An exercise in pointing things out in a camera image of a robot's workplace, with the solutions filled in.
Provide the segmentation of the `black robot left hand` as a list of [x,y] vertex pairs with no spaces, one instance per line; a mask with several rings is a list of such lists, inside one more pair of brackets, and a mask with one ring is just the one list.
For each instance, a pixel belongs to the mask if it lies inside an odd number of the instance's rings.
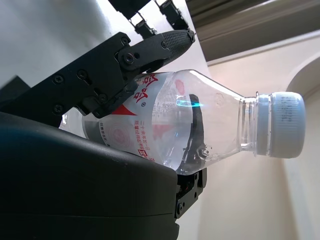
[[[120,12],[134,27],[134,30],[144,40],[153,37],[157,31],[147,24],[146,19],[140,13],[150,0],[109,0],[112,7]],[[177,8],[172,0],[165,0],[158,4],[154,0],[162,15],[165,16],[167,22],[174,30],[189,30],[189,24],[184,19],[182,12]]]

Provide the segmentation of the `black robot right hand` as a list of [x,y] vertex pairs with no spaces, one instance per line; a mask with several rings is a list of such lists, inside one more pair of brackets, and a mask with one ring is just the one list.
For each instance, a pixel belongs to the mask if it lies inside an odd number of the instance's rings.
[[183,55],[191,30],[134,46],[119,32],[30,87],[0,88],[0,237],[3,240],[175,240],[207,170],[178,175],[140,156],[59,128],[72,108],[105,117],[133,95],[134,79]]

